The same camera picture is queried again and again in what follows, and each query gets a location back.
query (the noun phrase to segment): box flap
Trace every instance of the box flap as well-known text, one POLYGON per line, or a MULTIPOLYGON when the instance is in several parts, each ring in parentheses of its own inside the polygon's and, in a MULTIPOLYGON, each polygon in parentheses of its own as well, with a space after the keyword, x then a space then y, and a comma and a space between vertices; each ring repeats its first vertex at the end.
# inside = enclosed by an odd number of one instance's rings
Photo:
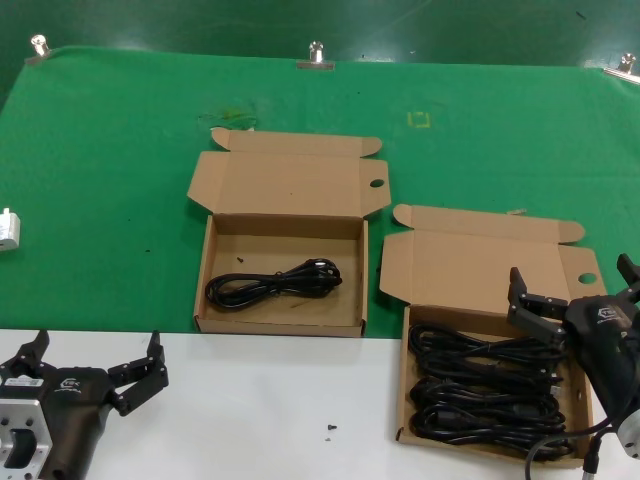
POLYGON ((572 243, 585 234, 577 222, 450 208, 397 205, 393 216, 399 223, 416 230, 535 242, 572 243))
POLYGON ((396 207, 394 216, 424 228, 384 241, 380 289, 408 303, 506 315, 513 266, 532 293, 567 300, 604 293, 593 252, 556 243, 581 237, 577 223, 408 205, 396 207), (596 281, 581 283, 585 273, 596 281))
POLYGON ((373 155, 382 148, 382 141, 376 137, 254 132, 222 127, 212 129, 211 136, 218 145, 232 152, 359 158, 373 155))
POLYGON ((220 214, 364 217, 391 203, 380 141, 213 130, 231 152, 202 152, 188 196, 220 214))

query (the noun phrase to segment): black cable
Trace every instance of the black cable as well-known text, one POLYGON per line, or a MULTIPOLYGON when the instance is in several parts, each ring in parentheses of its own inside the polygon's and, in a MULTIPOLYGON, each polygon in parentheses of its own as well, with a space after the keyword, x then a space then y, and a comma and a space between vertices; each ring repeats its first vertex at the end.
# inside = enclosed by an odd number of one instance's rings
POLYGON ((409 331, 409 349, 422 372, 468 386, 501 392, 549 393, 563 379, 551 373, 565 354, 531 338, 486 342, 434 324, 417 324, 409 331), (486 365, 477 359, 497 360, 486 365))
POLYGON ((290 293, 300 297, 322 298, 342 283, 340 270, 331 260, 315 258, 288 272, 274 275, 229 273, 212 279, 205 294, 213 305, 235 310, 245 308, 267 297, 290 293), (235 288, 231 282, 244 283, 235 288))
MULTIPOLYGON (((524 457, 541 439, 564 432, 565 416, 550 393, 562 381, 554 374, 566 358, 558 348, 530 337, 487 342, 435 324, 411 327, 409 348, 426 375, 410 392, 415 435, 499 445, 524 457)), ((559 440, 536 460, 572 452, 568 440, 559 440)))
POLYGON ((589 442, 589 451, 584 457, 582 464, 582 470, 585 473, 595 475, 598 473, 598 464, 600 463, 600 446, 602 445, 602 437, 607 433, 615 433, 616 429, 613 427, 607 427, 596 433, 591 442, 589 442))
POLYGON ((600 433, 606 427, 608 427, 611 423, 621 419, 621 417, 626 413, 627 408, 629 408, 629 405, 631 405, 631 402, 635 398, 638 388, 640 387, 640 379, 638 378, 639 376, 637 375, 639 370, 638 361, 633 355, 631 355, 631 358, 633 360, 633 383, 629 390, 629 395, 627 396, 627 398, 625 399, 625 402, 623 403, 624 407, 620 409, 620 412, 618 412, 616 415, 608 416, 602 422, 594 425, 593 427, 585 428, 584 430, 578 430, 575 432, 566 432, 558 435, 550 435, 547 438, 543 438, 542 440, 540 440, 531 448, 531 450, 529 451, 529 454, 527 455, 527 459, 524 465, 525 480, 531 480, 531 464, 534 460, 534 457, 537 451, 540 448, 544 447, 545 445, 551 442, 557 442, 561 440, 572 440, 576 438, 586 437, 588 435, 593 435, 594 433, 600 433))

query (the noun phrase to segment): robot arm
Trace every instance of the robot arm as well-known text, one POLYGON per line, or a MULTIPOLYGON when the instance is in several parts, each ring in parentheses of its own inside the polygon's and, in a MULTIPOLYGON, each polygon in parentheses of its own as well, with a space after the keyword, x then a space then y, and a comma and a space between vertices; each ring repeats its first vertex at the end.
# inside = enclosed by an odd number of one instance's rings
POLYGON ((108 372, 43 363, 48 345, 42 330, 0 365, 0 478, 84 479, 111 409, 126 416, 169 384, 158 332, 145 358, 108 372))
MULTIPOLYGON (((543 342, 564 343, 572 350, 607 413, 610 430, 617 433, 627 455, 639 458, 640 311, 635 304, 640 301, 640 267, 624 254, 617 266, 628 288, 569 304, 528 293, 520 272, 512 268, 507 320, 543 342)), ((595 472, 585 467, 587 474, 595 472)))

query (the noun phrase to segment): box hole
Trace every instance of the box hole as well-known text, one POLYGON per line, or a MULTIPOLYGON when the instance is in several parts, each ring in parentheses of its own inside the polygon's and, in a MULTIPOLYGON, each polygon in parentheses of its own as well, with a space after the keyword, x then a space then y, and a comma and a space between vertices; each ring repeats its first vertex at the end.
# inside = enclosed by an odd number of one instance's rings
POLYGON ((583 273, 578 277, 578 281, 584 285, 591 285, 592 283, 595 283, 597 279, 598 277, 593 273, 583 273))

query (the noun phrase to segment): yellow tape mark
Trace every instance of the yellow tape mark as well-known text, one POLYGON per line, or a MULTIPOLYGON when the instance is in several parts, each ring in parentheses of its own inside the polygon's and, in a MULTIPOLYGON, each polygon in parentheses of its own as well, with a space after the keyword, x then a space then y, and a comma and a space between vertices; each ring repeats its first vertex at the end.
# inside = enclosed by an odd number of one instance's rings
POLYGON ((429 112, 407 112, 407 124, 411 128, 431 128, 429 112))

